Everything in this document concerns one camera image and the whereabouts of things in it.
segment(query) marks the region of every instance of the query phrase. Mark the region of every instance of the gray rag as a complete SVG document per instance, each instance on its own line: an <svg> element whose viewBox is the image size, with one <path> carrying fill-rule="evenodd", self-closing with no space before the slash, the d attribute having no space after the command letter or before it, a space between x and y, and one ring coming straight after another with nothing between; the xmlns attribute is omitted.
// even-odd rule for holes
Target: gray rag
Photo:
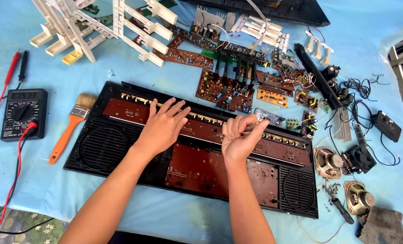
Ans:
<svg viewBox="0 0 403 244"><path fill-rule="evenodd" d="M356 237L364 244L403 244L403 214L395 210L372 207L358 217L362 228Z"/></svg>

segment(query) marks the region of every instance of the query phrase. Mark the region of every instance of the table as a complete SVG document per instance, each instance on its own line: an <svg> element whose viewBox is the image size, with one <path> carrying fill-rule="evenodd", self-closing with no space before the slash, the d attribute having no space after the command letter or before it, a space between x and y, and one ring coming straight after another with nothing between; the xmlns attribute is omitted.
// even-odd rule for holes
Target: table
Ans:
<svg viewBox="0 0 403 244"><path fill-rule="evenodd" d="M403 130L403 104L396 78L385 58L389 47L403 39L403 1L395 4L376 0L318 2L331 21L331 25L321 28L321 31L327 44L334 49L332 63L341 67L339 81L351 77L365 79L372 78L372 74L384 74L380 82L391 84L372 84L370 98L378 102L366 103L372 113L383 110ZM98 0L95 4L101 9L99 16L111 13L110 0ZM137 8L145 5L145 2L134 0L130 5ZM184 14L183 8L187 9L187 13ZM194 16L195 6L182 2L172 10L190 23L186 16ZM209 11L214 14L216 12L213 8L209 8ZM142 62L138 58L139 53L121 40L107 40L93 49L96 63L91 63L83 57L68 66L61 62L61 58L72 51L72 48L57 57L51 57L45 53L45 48L53 42L40 48L29 44L29 40L42 31L39 25L41 23L45 21L31 1L0 0L0 92L12 56L21 48L30 51L27 78L22 88L44 88L49 93L45 138L25 143L22 151L22 173L9 207L69 221L104 180L63 170L63 164L76 135L81 130L81 125L74 132L61 159L53 166L49 166L46 161L66 128L68 114L81 92L99 94L106 80L123 80L206 106L214 107L215 104L194 97L201 69L174 63L164 63L163 67L158 67L150 61ZM275 23L290 33L290 48L296 42L304 45L307 43L308 37L304 34L306 26L279 21ZM133 38L135 35L131 33L128 37ZM161 37L155 37L167 43ZM246 35L234 35L231 41L247 46L255 42L255 39ZM179 48L200 52L188 43L183 43ZM109 70L116 76L108 76ZM14 89L16 83L13 79L9 88ZM286 110L255 100L254 108L257 107L286 118L301 118L304 110L295 103L290 104ZM367 116L364 108L361 113ZM315 144L329 136L328 131L323 128L331 116L331 112L317 114L320 130L316 132ZM0 130L2 117L3 108L0 107ZM375 149L380 160L391 161L391 155L380 145L379 136L377 129L370 130L367 139L372 141L368 144ZM354 145L355 135L352 135L352 138L352 141L347 143L335 140L339 150L344 151ZM377 206L403 213L403 131L398 143L386 138L384 143L394 154L401 156L401 163L394 167L378 164L367 174L355 177L374 195ZM16 145L15 142L0 141L0 205L4 204L13 181ZM333 147L330 140L324 140L321 145ZM342 184L343 181L352 179L350 176L343 176L338 182ZM317 176L316 183L322 182L323 179ZM342 194L338 196L341 201L345 198ZM327 203L327 195L319 193L319 219L299 218L310 235L321 242L328 240L344 221L333 207L331 212L325 210L323 204ZM278 243L310 243L297 225L296 216L269 210L263 212ZM107 207L98 209L97 214L107 214ZM228 203L146 186L135 188L118 229L188 243L232 243ZM330 243L361 243L354 236L356 229L356 222L355 225L345 225Z"/></svg>

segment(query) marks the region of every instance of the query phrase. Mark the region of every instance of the capacitor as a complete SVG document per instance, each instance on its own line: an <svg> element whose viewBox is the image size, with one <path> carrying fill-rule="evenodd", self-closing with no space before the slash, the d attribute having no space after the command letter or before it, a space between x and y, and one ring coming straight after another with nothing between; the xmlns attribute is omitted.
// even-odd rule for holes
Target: capacitor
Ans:
<svg viewBox="0 0 403 244"><path fill-rule="evenodd" d="M203 27L203 31L201 32L202 36L206 36L207 34L207 27Z"/></svg>
<svg viewBox="0 0 403 244"><path fill-rule="evenodd" d="M213 35L214 35L214 30L213 30L213 29L209 29L209 32L207 33L207 37L208 37L209 39L211 39Z"/></svg>

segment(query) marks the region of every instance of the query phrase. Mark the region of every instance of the red test lead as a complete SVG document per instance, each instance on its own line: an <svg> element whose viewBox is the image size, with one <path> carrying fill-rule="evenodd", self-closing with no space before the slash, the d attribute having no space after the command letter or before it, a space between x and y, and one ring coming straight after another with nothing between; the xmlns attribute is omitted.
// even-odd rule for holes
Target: red test lead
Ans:
<svg viewBox="0 0 403 244"><path fill-rule="evenodd" d="M14 72L14 70L16 68L16 65L18 63L18 60L20 58L21 58L21 54L19 53L19 50L18 50L18 52L16 52L14 54L12 64L10 65L9 72L7 72L6 80L4 81L3 93L1 94L1 97L0 97L0 103L1 103L1 100L3 99L3 97L4 97L4 93L6 92L7 86L9 85L9 82L12 79L13 72Z"/></svg>

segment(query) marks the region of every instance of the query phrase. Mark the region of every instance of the digital multimeter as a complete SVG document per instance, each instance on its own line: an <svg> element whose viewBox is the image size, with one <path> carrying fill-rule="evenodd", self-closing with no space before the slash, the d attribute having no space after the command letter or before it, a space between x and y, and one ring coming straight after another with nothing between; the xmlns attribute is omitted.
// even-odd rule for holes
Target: digital multimeter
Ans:
<svg viewBox="0 0 403 244"><path fill-rule="evenodd" d="M37 131L28 140L45 136L45 119L48 92L44 89L9 90L4 112L2 141L19 141L28 124L35 122Z"/></svg>

